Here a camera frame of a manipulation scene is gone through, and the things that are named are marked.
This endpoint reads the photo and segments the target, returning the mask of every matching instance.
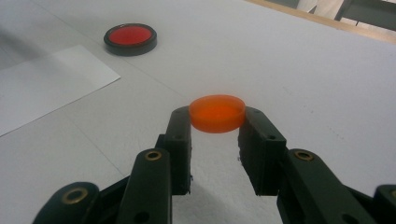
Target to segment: wooden edge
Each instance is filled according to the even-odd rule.
[[[292,16],[300,17],[309,21],[314,21],[323,25],[331,26],[337,30],[343,30],[343,31],[348,31],[350,33],[358,34],[358,35],[363,35],[370,37],[372,39],[377,39],[385,42],[389,42],[392,44],[396,44],[396,37],[391,36],[391,35],[384,35],[384,34],[379,34],[375,31],[367,30],[361,27],[353,26],[350,24],[346,24],[340,21],[334,21],[328,18],[320,17],[318,15],[310,14],[304,11],[300,11],[294,8],[290,7],[284,7],[276,3],[271,3],[267,2],[264,0],[246,0],[249,3],[253,3],[255,5],[259,5],[262,7],[268,7],[276,11],[284,12],[287,14],[290,14]]]

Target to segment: orange puck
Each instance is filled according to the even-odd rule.
[[[245,121],[245,103],[230,95],[209,95],[189,107],[191,124],[205,133],[227,133]]]

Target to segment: red puck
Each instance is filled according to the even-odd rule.
[[[157,33],[140,23],[127,23],[108,30],[104,37],[107,49],[117,55],[134,56],[157,46]]]

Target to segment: white surface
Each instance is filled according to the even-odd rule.
[[[158,46],[108,54],[103,35],[126,22],[153,27]],[[0,1],[0,34],[2,69],[81,45],[121,76],[0,138],[0,223],[31,222],[67,183],[128,175],[174,109],[211,93],[262,110],[289,148],[352,188],[396,182],[394,45],[235,0]],[[192,192],[174,197],[174,223],[281,223],[276,199],[254,195],[236,136],[192,133]]]
[[[0,136],[119,79],[82,46],[0,71]]]

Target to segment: bolt hole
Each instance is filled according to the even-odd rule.
[[[181,135],[181,134],[174,135],[173,138],[175,138],[176,140],[180,140],[183,138],[183,135]]]
[[[159,151],[150,151],[146,154],[146,160],[148,161],[156,161],[159,160],[163,154]]]
[[[149,221],[149,213],[140,212],[134,216],[134,223],[145,223]]]
[[[392,195],[393,198],[396,199],[396,189],[394,189],[390,194]]]
[[[65,204],[79,203],[87,197],[87,195],[88,191],[84,188],[70,189],[63,195],[62,202]]]
[[[311,153],[305,151],[296,151],[294,155],[302,161],[312,161],[314,159]]]
[[[66,198],[67,198],[67,200],[72,201],[72,200],[75,200],[75,199],[81,197],[81,195],[82,195],[82,192],[80,190],[78,190],[78,191],[69,193]]]
[[[345,221],[347,224],[359,224],[359,221],[354,218],[353,216],[349,214],[343,214],[342,219]]]

